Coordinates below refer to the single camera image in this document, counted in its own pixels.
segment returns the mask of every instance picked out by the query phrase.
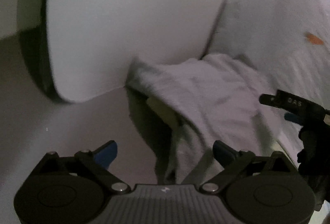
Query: circular cover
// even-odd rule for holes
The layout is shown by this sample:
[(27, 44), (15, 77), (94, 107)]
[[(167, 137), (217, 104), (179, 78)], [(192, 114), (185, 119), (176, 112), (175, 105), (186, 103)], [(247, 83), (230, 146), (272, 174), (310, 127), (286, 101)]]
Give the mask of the circular cover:
[(238, 180), (225, 197), (234, 214), (246, 223), (308, 223), (315, 209), (315, 196), (306, 182), (280, 172)]
[(79, 176), (50, 175), (27, 179), (17, 192), (14, 207), (26, 223), (86, 223), (101, 209), (101, 187)]

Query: ribbed gray panel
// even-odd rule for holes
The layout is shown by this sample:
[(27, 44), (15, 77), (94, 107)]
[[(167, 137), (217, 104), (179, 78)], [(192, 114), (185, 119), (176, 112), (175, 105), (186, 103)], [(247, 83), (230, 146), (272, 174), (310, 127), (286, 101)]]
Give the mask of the ribbed gray panel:
[(219, 197), (203, 195), (193, 185), (138, 185), (113, 197), (93, 224), (241, 224)]

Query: white board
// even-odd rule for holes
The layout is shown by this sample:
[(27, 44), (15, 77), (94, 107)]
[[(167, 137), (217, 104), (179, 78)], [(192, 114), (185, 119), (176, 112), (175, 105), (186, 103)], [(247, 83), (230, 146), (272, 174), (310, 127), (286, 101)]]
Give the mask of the white board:
[(222, 0), (47, 0), (55, 87), (83, 102), (124, 85), (136, 55), (155, 63), (200, 57)]

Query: silver bolt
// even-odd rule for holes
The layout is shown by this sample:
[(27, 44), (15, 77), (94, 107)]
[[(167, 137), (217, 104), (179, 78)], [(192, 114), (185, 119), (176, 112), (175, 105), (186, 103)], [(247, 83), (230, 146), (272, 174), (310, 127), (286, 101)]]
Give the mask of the silver bolt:
[(125, 183), (118, 182), (118, 183), (112, 184), (111, 188), (115, 191), (125, 191), (128, 188), (128, 186)]
[(202, 189), (206, 192), (215, 192), (219, 189), (219, 186), (214, 183), (206, 183), (202, 186)]

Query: orange spot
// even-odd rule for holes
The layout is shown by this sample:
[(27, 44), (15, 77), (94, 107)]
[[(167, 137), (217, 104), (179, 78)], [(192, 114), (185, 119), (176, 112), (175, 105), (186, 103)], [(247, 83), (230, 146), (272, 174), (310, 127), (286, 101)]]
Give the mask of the orange spot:
[(323, 40), (321, 40), (320, 38), (318, 38), (317, 36), (315, 36), (311, 33), (306, 33), (306, 38), (308, 39), (308, 41), (311, 44), (315, 44), (315, 45), (323, 45), (324, 44)]

